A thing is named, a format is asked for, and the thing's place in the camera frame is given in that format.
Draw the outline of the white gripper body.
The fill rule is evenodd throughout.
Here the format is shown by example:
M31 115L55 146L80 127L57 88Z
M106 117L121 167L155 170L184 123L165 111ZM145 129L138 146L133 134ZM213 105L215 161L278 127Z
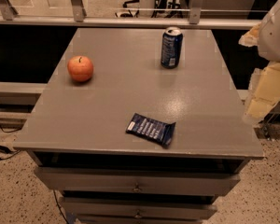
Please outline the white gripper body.
M280 0L265 15L259 27L259 56L280 62Z

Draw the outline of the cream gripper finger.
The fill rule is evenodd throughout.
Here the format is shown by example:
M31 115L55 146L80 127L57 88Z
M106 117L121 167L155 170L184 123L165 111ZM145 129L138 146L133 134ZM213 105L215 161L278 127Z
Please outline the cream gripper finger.
M248 32L241 36L239 44L245 47L254 47L259 44L260 24L253 26Z
M260 122L280 101L280 63L269 62L256 68L250 78L245 99L244 122Z

